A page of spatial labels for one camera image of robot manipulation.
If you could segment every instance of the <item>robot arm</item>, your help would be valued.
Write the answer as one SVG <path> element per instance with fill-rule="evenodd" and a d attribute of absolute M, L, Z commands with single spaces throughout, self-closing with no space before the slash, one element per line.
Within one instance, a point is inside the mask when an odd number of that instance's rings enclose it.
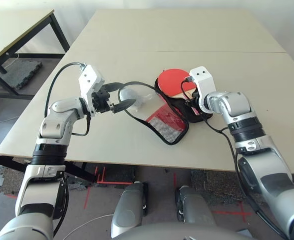
<path fill-rule="evenodd" d="M 294 184 L 291 172 L 241 92 L 216 91 L 213 78 L 203 67 L 190 71 L 186 82 L 197 85 L 196 101 L 205 113 L 221 114 L 242 157 L 238 161 L 245 186 L 261 193 L 284 233 L 294 239 Z"/>
<path fill-rule="evenodd" d="M 135 100 L 119 104 L 109 101 L 109 92 L 121 83 L 104 84 L 99 72 L 87 65 L 79 78 L 81 97 L 71 97 L 53 103 L 41 123 L 35 150 L 19 190 L 15 205 L 16 217 L 0 231 L 0 240 L 51 240 L 54 237 L 52 220 L 63 215 L 67 201 L 64 179 L 64 159 L 73 124 L 87 115 L 87 124 L 96 113 L 117 113 L 131 106 Z"/>

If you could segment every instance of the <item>wire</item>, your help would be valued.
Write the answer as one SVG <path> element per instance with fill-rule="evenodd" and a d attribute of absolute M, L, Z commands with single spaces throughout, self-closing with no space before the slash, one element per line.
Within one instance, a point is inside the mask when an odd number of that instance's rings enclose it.
<path fill-rule="evenodd" d="M 235 171 L 236 171 L 236 176 L 237 176 L 237 180 L 238 180 L 238 183 L 239 183 L 239 187 L 243 193 L 243 195 L 246 197 L 249 205 L 251 206 L 251 208 L 254 210 L 254 212 L 275 232 L 277 233 L 280 237 L 282 237 L 283 239 L 288 239 L 287 236 L 284 234 L 283 231 L 281 231 L 280 228 L 278 228 L 270 219 L 269 217 L 263 212 L 263 210 L 260 208 L 260 206 L 257 204 L 257 202 L 253 199 L 253 197 L 245 190 L 244 188 L 244 183 L 241 179 L 241 176 L 240 176 L 240 173 L 239 173 L 239 169 L 238 169 L 238 165 L 237 165 L 237 160 L 238 160 L 238 153 L 234 152 L 234 149 L 232 147 L 232 144 L 231 144 L 231 141 L 229 139 L 229 137 L 223 133 L 224 130 L 226 130 L 228 127 L 225 127 L 221 130 L 218 130 L 214 127 L 212 127 L 209 123 L 208 123 L 208 119 L 205 117 L 204 114 L 201 114 L 202 116 L 202 119 L 203 121 L 212 129 L 214 130 L 215 132 L 223 135 L 226 139 L 227 139 L 227 142 L 228 142 L 228 145 L 230 147 L 230 151 L 231 151 L 231 154 L 232 154 L 232 158 L 233 158 L 233 162 L 234 162 L 234 165 L 235 165 Z"/>
<path fill-rule="evenodd" d="M 19 53 L 17 53 L 17 57 L 11 63 L 9 63 L 7 66 L 4 66 L 3 68 L 6 69 L 10 65 L 12 65 L 18 58 L 19 58 Z"/>
<path fill-rule="evenodd" d="M 90 113 L 87 113 L 87 118 L 86 119 L 87 119 L 87 130 L 86 130 L 86 132 L 85 133 L 74 133 L 73 132 L 71 135 L 83 137 L 83 136 L 86 136 L 88 134 L 89 129 L 90 129 L 90 121 L 91 121 Z"/>
<path fill-rule="evenodd" d="M 189 101 L 191 101 L 191 99 L 187 96 L 186 92 L 183 90 L 183 84 L 184 84 L 184 83 L 187 83 L 186 79 L 184 79 L 184 80 L 181 82 L 181 84 L 180 84 L 181 91 L 182 91 L 183 95 L 184 95 Z"/>
<path fill-rule="evenodd" d="M 61 74 L 61 72 L 63 70 L 65 70 L 67 67 L 69 66 L 72 66 L 72 65 L 79 65 L 80 68 L 83 70 L 85 67 L 86 67 L 86 64 L 84 63 L 80 63 L 80 62 L 70 62 L 68 64 L 66 64 L 65 66 L 63 66 L 55 75 L 55 77 L 53 78 L 52 82 L 51 82 L 51 85 L 49 87 L 49 90 L 48 90 L 48 94 L 47 94 L 47 99 L 46 99 L 46 105 L 45 105 L 45 112 L 44 112 L 44 116 L 47 117 L 47 111 L 48 111 L 48 104 L 49 104 L 49 99 L 50 99 L 50 94 L 51 94 L 51 91 L 52 91 L 52 88 L 53 88 L 53 85 L 55 84 L 59 74 Z"/>
<path fill-rule="evenodd" d="M 71 234 L 73 234 L 73 233 L 74 233 L 75 231 L 77 231 L 79 228 L 82 228 L 83 226 L 85 226 L 86 224 L 88 224 L 88 223 L 90 223 L 90 222 L 92 222 L 92 221 L 95 221 L 95 220 L 97 220 L 97 219 L 101 219 L 101 218 L 105 218 L 105 217 L 111 217 L 111 216 L 113 216 L 113 214 L 107 214 L 107 215 L 99 216 L 99 217 L 96 217 L 96 218 L 94 218 L 94 219 L 92 219 L 92 220 L 89 220 L 89 221 L 85 222 L 84 224 L 80 225 L 79 227 L 75 228 L 74 230 L 72 230 L 72 231 L 71 231 L 70 233 L 68 233 L 68 235 L 65 236 L 62 240 L 66 240 Z"/>
<path fill-rule="evenodd" d="M 62 179 L 63 179 L 64 183 L 66 184 L 66 199 L 65 199 L 65 206 L 64 206 L 64 208 L 63 208 L 63 213 L 62 213 L 62 215 L 61 215 L 61 217 L 60 217 L 60 220 L 59 220 L 59 222 L 58 222 L 58 224 L 57 224 L 55 230 L 53 231 L 53 236 L 54 236 L 54 237 L 56 236 L 56 234 L 57 234 L 57 232 L 58 232 L 58 230 L 59 230 L 59 228 L 60 228 L 60 226 L 61 226 L 61 224 L 62 224 L 62 222 L 63 222 L 63 220 L 64 220 L 64 218 L 65 218 L 65 216 L 66 216 L 67 209 L 68 209 L 68 204 L 69 204 L 69 189 L 68 189 L 68 183 L 67 183 L 67 180 L 66 180 L 66 178 L 65 178 L 64 175 L 62 176 Z"/>
<path fill-rule="evenodd" d="M 14 119 L 17 119 L 17 118 L 19 118 L 19 116 L 14 116 L 14 117 L 12 117 L 12 118 L 9 118 L 9 119 L 6 119 L 6 120 L 2 120 L 2 121 L 0 121 L 0 123 L 3 123 L 3 122 L 7 122 L 7 121 L 10 121 L 10 120 L 14 120 Z"/>

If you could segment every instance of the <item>black metal table frame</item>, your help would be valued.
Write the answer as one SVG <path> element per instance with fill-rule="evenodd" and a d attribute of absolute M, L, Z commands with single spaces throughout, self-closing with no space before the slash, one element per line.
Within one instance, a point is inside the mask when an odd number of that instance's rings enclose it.
<path fill-rule="evenodd" d="M 24 173 L 26 171 L 27 165 L 16 162 L 12 159 L 13 159 L 12 156 L 0 156 L 0 165 Z M 85 171 L 84 164 L 85 163 L 83 163 L 82 167 L 77 167 L 73 163 L 65 161 L 65 166 L 66 166 L 65 172 L 68 174 L 74 175 L 78 178 L 89 181 L 91 183 L 95 182 L 95 179 L 96 179 L 95 175 Z"/>
<path fill-rule="evenodd" d="M 48 24 L 51 25 L 54 33 L 56 34 L 62 48 L 67 52 L 70 48 L 66 37 L 64 36 L 59 23 L 57 22 L 54 14 L 50 14 L 44 18 L 40 23 L 38 23 L 31 31 L 29 31 L 25 36 L 18 40 L 13 46 L 11 46 L 5 53 L 0 56 L 0 72 L 6 73 L 6 70 L 1 66 L 8 58 L 12 57 L 22 46 L 24 46 L 30 39 L 32 39 L 36 34 L 38 34 L 45 26 Z M 63 54 L 45 54 L 45 53 L 21 53 L 19 54 L 20 58 L 62 58 Z M 19 94 L 11 86 L 9 86 L 1 77 L 0 77 L 0 86 L 8 93 L 0 93 L 0 98 L 7 99 L 23 99 L 31 100 L 34 95 L 28 94 Z"/>

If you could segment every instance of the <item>white wall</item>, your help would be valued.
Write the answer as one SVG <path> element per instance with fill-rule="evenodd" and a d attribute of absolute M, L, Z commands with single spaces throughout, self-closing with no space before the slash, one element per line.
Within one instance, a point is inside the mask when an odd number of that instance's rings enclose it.
<path fill-rule="evenodd" d="M 294 59 L 294 0 L 0 0 L 0 11 L 55 9 L 56 18 L 70 44 L 96 9 L 193 7 L 250 10 Z M 47 26 L 20 52 L 63 53 L 63 50 Z"/>

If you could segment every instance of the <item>white table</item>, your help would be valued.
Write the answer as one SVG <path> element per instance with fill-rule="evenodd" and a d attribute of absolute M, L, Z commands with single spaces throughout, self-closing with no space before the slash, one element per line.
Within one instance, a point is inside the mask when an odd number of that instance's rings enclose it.
<path fill-rule="evenodd" d="M 0 145 L 0 155 L 31 157 L 53 76 L 66 63 L 99 69 L 107 83 L 153 85 L 165 69 L 205 66 L 220 91 L 242 91 L 250 99 L 294 173 L 294 62 L 245 10 L 99 10 L 49 76 Z M 78 68 L 56 82 L 51 102 L 79 95 Z M 116 94 L 111 98 L 116 102 Z M 224 127 L 214 115 L 212 125 Z M 85 131 L 85 121 L 74 132 Z M 115 164 L 234 170 L 228 144 L 203 122 L 190 124 L 174 146 L 126 113 L 91 121 L 87 136 L 71 138 L 67 160 Z"/>
<path fill-rule="evenodd" d="M 48 24 L 51 25 L 63 49 L 68 51 L 69 44 L 53 12 L 53 9 L 0 11 L 0 71 L 2 73 L 5 74 L 6 70 L 1 65 Z M 33 95 L 18 94 L 1 77 L 0 85 L 9 92 L 9 94 L 0 93 L 0 98 L 30 100 L 33 97 Z"/>

